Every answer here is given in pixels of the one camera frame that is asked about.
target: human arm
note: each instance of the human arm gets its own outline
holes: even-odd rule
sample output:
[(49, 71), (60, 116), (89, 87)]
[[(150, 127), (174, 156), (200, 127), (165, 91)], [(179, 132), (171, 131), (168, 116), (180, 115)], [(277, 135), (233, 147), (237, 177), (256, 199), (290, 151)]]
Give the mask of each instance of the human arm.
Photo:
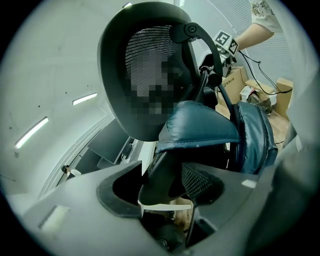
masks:
[(258, 45), (274, 35), (266, 27), (252, 23), (241, 35), (239, 35), (235, 41), (239, 44), (238, 51), (245, 48)]
[(238, 42), (238, 51), (258, 45), (274, 33), (281, 33), (282, 29), (278, 19), (266, 1), (251, 0), (252, 24), (235, 40)]

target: screw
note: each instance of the screw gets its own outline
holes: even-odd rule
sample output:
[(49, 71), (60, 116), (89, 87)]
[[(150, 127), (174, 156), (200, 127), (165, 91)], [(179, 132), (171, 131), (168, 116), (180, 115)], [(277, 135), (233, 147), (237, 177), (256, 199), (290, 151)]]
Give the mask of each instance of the screw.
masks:
[(194, 32), (196, 32), (196, 27), (195, 26), (191, 26), (191, 27), (189, 27), (189, 32), (191, 32), (191, 33), (194, 33)]

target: white ceiling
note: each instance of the white ceiling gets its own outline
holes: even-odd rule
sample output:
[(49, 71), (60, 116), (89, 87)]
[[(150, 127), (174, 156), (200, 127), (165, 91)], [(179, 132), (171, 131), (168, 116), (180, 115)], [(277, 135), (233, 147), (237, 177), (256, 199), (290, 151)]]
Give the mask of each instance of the white ceiling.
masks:
[[(0, 66), (0, 169), (1, 180), (9, 184), (8, 194), (37, 198), (68, 149), (101, 119), (112, 117), (98, 75), (97, 47), (107, 23), (127, 2), (45, 0), (12, 39)], [(240, 34), (251, 23), (247, 0), (185, 0), (182, 8), (212, 37), (219, 30)], [(205, 50), (195, 44), (197, 55)], [(248, 53), (263, 62), (263, 70), (274, 81), (292, 78), (283, 35)], [(267, 83), (257, 69), (255, 73)], [(72, 105), (92, 93), (98, 96)], [(49, 122), (15, 149), (17, 140), (44, 117)]]

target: blue cushion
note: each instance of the blue cushion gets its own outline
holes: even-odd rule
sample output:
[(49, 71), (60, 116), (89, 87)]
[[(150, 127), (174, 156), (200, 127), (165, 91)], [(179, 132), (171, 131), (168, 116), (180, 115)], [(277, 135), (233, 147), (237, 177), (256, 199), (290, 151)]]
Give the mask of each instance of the blue cushion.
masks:
[(244, 124), (245, 140), (242, 173), (257, 174), (276, 159), (278, 148), (266, 113), (247, 102), (238, 102), (238, 112)]
[(239, 141), (237, 128), (229, 119), (200, 103), (183, 101), (162, 128), (157, 153)]

